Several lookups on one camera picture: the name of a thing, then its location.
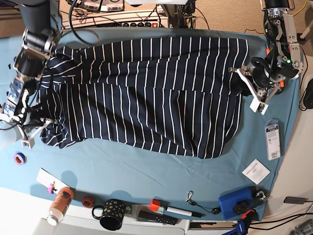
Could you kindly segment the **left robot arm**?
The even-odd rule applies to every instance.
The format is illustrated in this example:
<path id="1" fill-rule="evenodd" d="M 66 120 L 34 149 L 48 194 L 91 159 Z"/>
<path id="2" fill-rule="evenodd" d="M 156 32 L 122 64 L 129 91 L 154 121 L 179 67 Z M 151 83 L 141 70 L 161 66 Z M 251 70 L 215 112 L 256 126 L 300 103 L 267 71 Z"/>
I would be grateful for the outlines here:
<path id="1" fill-rule="evenodd" d="M 264 35 L 267 40 L 265 58 L 252 57 L 251 67 L 230 67 L 245 83 L 253 100 L 250 109 L 265 114 L 268 101 L 284 89 L 286 80 L 298 79 L 303 71 L 303 56 L 297 39 L 291 0 L 262 0 Z"/>

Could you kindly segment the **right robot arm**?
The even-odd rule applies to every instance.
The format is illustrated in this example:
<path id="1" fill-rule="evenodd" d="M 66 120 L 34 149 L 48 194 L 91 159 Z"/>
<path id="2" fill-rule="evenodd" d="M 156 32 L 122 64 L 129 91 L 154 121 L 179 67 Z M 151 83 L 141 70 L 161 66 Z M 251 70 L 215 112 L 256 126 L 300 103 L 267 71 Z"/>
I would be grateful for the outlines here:
<path id="1" fill-rule="evenodd" d="M 40 115 L 40 104 L 31 106 L 29 99 L 39 91 L 42 75 L 54 54 L 61 32 L 52 26 L 48 0 L 16 0 L 25 31 L 22 48 L 13 68 L 16 75 L 9 85 L 6 101 L 0 106 L 0 148 L 21 141 L 23 147 L 32 148 L 34 137 L 44 128 L 55 123 L 50 117 Z"/>

